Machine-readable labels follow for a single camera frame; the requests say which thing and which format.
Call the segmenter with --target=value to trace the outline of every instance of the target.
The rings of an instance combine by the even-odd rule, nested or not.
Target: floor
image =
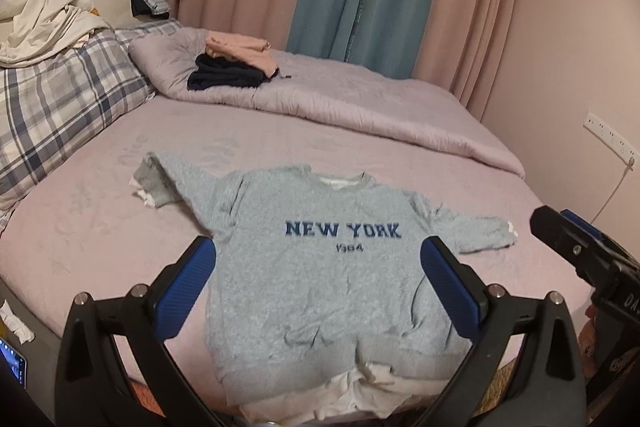
[[[60,339],[44,327],[0,279],[0,306],[5,299],[9,302],[14,314],[36,335],[30,343],[20,345],[18,338],[13,333],[9,333],[7,341],[27,359],[27,392],[37,406],[53,421],[54,383]]]

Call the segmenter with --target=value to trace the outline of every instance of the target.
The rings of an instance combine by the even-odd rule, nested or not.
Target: silver bolt
[[[504,289],[504,286],[501,286],[499,284],[490,284],[488,286],[488,289],[489,293],[491,293],[491,295],[493,295],[496,299],[504,297],[507,294],[507,290]]]
[[[89,300],[89,294],[87,292],[80,292],[78,295],[74,297],[74,302],[78,306],[85,305]]]
[[[149,286],[147,286],[146,284],[136,284],[131,289],[131,295],[137,298],[141,298],[141,297],[144,297],[146,295],[146,292],[148,291],[149,291]]]
[[[558,292],[549,292],[549,299],[553,304],[562,304],[564,302],[564,297],[562,297]]]

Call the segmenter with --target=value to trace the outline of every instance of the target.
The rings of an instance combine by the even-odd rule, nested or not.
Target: power strip
[[[584,126],[599,138],[604,145],[616,153],[625,164],[629,165],[631,158],[635,158],[636,162],[640,160],[638,150],[626,141],[625,137],[613,130],[606,122],[602,121],[592,112],[587,113],[587,118],[584,119]]]

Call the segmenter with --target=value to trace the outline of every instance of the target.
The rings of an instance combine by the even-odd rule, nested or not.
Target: neckline
[[[371,181],[371,174],[368,172],[361,172],[353,178],[343,178],[341,176],[335,176],[333,174],[323,174],[321,172],[313,172],[310,165],[303,165],[302,171],[304,172],[306,179],[312,182],[314,185],[324,188],[324,190],[330,190],[334,194],[340,194],[342,192],[357,192],[366,187]],[[330,185],[324,183],[321,178],[327,178],[329,180],[343,180],[351,182],[353,185],[347,185],[346,187],[333,188]]]

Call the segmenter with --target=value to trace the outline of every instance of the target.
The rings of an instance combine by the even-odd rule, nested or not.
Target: power cord
[[[626,164],[625,172],[622,174],[622,178],[620,178],[620,181],[618,182],[618,185],[616,185],[616,188],[613,189],[613,192],[611,193],[611,195],[609,196],[607,201],[604,202],[602,208],[598,211],[596,216],[593,219],[591,219],[591,224],[593,224],[593,221],[598,219],[600,217],[600,214],[602,213],[602,211],[605,208],[607,208],[607,205],[609,204],[609,201],[611,201],[613,199],[613,196],[616,195],[616,192],[620,188],[620,185],[622,185],[622,182],[625,180],[626,175],[629,174],[629,171],[634,167],[635,164],[636,164],[636,159],[633,156],[631,156],[631,158],[629,158],[629,163]]]

